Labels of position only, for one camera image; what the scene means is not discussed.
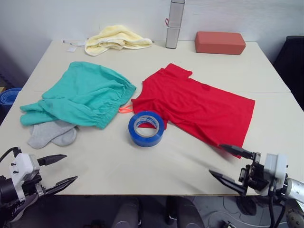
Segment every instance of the towel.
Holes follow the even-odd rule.
[[[152,45],[152,41],[148,38],[131,32],[123,25],[108,26],[98,35],[91,37],[85,43],[85,52],[91,56],[98,56],[109,48],[121,50],[142,49]]]

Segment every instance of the orange drawstring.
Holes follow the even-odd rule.
[[[124,113],[131,113],[131,112],[133,112],[133,109],[130,109],[130,107],[132,107],[132,105],[128,105],[126,107],[119,108],[118,112],[122,113],[122,114],[124,114]]]

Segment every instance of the gray sock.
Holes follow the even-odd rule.
[[[40,149],[46,146],[51,140],[59,137],[59,139],[55,139],[55,144],[58,143],[60,146],[69,145],[76,138],[76,130],[73,130],[74,127],[75,124],[61,120],[36,124],[32,129],[32,136],[28,140],[28,144],[34,149]]]
[[[74,142],[77,135],[76,129],[73,127],[71,130],[67,131],[66,133],[57,136],[51,142],[56,144],[57,146],[68,146],[72,142]]]

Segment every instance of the red foam block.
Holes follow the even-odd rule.
[[[246,47],[239,33],[197,32],[195,49],[199,53],[240,55]]]

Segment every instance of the red t-shirt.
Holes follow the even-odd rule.
[[[153,111],[165,125],[179,128],[212,145],[242,147],[255,101],[195,81],[191,71],[169,64],[142,82],[132,99],[135,113]]]

